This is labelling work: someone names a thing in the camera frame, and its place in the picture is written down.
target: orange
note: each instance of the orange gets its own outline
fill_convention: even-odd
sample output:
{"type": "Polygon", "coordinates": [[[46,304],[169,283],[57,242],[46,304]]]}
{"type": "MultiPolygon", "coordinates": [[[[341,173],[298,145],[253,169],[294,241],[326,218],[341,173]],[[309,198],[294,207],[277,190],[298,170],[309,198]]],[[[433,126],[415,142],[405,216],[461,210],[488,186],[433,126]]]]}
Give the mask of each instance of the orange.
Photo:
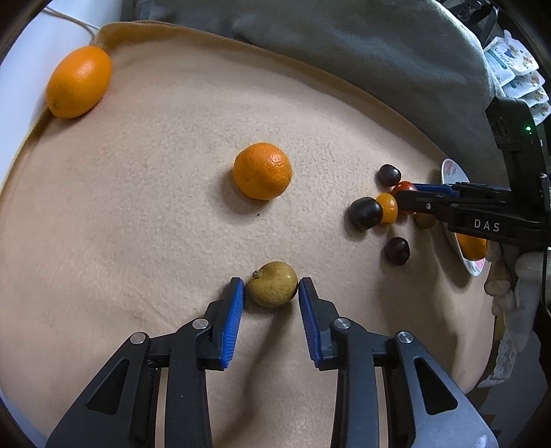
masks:
{"type": "Polygon", "coordinates": [[[241,151],[234,162],[234,181],[246,196],[268,201],[282,194],[293,169],[287,155],[270,143],[255,143],[241,151]]]}
{"type": "Polygon", "coordinates": [[[486,256],[486,240],[461,233],[455,234],[463,256],[472,262],[482,260],[486,256]]]}
{"type": "Polygon", "coordinates": [[[88,45],[69,53],[46,86],[46,104],[59,118],[75,118],[94,107],[111,79],[111,59],[101,48],[88,45]]]}
{"type": "Polygon", "coordinates": [[[390,193],[381,193],[375,200],[381,205],[382,219],[379,224],[394,224],[398,218],[398,203],[390,193]]]}

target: food package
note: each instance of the food package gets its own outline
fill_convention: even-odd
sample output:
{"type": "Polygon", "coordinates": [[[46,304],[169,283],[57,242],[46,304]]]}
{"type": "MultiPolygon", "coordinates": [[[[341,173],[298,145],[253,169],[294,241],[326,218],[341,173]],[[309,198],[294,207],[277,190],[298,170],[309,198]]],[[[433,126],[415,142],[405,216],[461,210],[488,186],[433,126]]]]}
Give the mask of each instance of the food package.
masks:
{"type": "Polygon", "coordinates": [[[526,101],[529,108],[535,106],[536,104],[543,104],[546,101],[549,101],[549,95],[545,92],[543,87],[538,87],[533,92],[530,92],[521,98],[526,101]]]}
{"type": "Polygon", "coordinates": [[[536,104],[530,108],[530,112],[534,118],[534,124],[537,126],[549,116],[549,103],[536,104]]]}
{"type": "Polygon", "coordinates": [[[485,51],[484,57],[490,66],[494,76],[499,81],[499,86],[503,87],[515,78],[513,70],[503,63],[501,59],[497,57],[492,51],[485,51]]]}
{"type": "Polygon", "coordinates": [[[509,98],[520,98],[528,93],[532,93],[545,84],[545,78],[537,70],[516,76],[511,82],[503,86],[505,95],[509,98]]]}
{"type": "Polygon", "coordinates": [[[523,76],[538,70],[538,63],[518,40],[511,37],[511,33],[504,30],[504,37],[495,37],[484,52],[496,60],[500,60],[510,68],[516,76],[523,76]]]}

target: blue gripper pad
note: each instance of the blue gripper pad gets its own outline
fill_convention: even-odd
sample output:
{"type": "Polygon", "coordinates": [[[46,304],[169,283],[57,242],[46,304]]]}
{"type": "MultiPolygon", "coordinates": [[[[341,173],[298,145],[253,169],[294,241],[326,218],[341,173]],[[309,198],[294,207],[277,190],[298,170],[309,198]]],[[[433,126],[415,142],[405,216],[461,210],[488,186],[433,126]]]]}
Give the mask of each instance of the blue gripper pad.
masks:
{"type": "Polygon", "coordinates": [[[432,184],[413,184],[417,191],[426,191],[428,193],[441,194],[452,198],[459,197],[459,191],[454,190],[449,185],[432,185],[432,184]]]}
{"type": "Polygon", "coordinates": [[[235,277],[231,280],[230,291],[231,305],[227,311],[226,322],[222,330],[222,347],[220,349],[220,364],[226,369],[234,357],[237,332],[243,313],[243,280],[235,277]]]}
{"type": "Polygon", "coordinates": [[[322,359],[320,329],[314,316],[310,296],[304,283],[305,279],[299,281],[299,306],[302,316],[302,326],[306,334],[306,343],[310,352],[310,359],[316,367],[320,367],[322,359]]]}

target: silver bolt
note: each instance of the silver bolt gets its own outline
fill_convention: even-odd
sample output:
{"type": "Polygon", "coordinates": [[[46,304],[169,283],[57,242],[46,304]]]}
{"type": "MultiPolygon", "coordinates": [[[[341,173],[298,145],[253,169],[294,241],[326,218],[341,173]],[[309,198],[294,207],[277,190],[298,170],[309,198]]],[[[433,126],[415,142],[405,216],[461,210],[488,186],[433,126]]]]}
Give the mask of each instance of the silver bolt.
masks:
{"type": "Polygon", "coordinates": [[[399,332],[398,340],[400,342],[403,342],[404,344],[409,344],[410,342],[413,341],[413,335],[409,332],[399,332]]]}
{"type": "Polygon", "coordinates": [[[345,317],[339,317],[338,319],[335,319],[335,327],[340,328],[342,330],[346,330],[347,328],[350,328],[350,321],[346,319],[345,317]]]}
{"type": "Polygon", "coordinates": [[[195,319],[192,323],[192,326],[195,330],[202,330],[208,327],[208,320],[203,319],[202,317],[200,319],[195,319]]]}
{"type": "Polygon", "coordinates": [[[141,344],[144,341],[145,341],[145,333],[137,332],[132,334],[132,336],[130,336],[130,342],[132,344],[141,344]]]}

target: white cable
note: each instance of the white cable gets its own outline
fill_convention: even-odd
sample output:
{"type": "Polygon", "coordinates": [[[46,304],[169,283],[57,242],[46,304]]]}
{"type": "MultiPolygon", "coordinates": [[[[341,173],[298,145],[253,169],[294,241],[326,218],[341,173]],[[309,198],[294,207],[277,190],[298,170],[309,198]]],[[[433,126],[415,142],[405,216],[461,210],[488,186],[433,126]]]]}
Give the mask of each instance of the white cable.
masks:
{"type": "Polygon", "coordinates": [[[71,17],[70,15],[63,14],[62,12],[60,12],[56,9],[53,9],[49,6],[46,6],[42,10],[42,12],[45,13],[45,14],[51,15],[53,17],[57,17],[57,18],[64,19],[64,20],[69,20],[70,22],[73,22],[73,23],[76,23],[77,25],[82,26],[82,28],[84,28],[86,31],[88,31],[92,35],[92,39],[96,37],[96,34],[94,33],[93,30],[95,30],[95,31],[99,30],[99,28],[95,25],[83,22],[82,20],[71,17]]]}

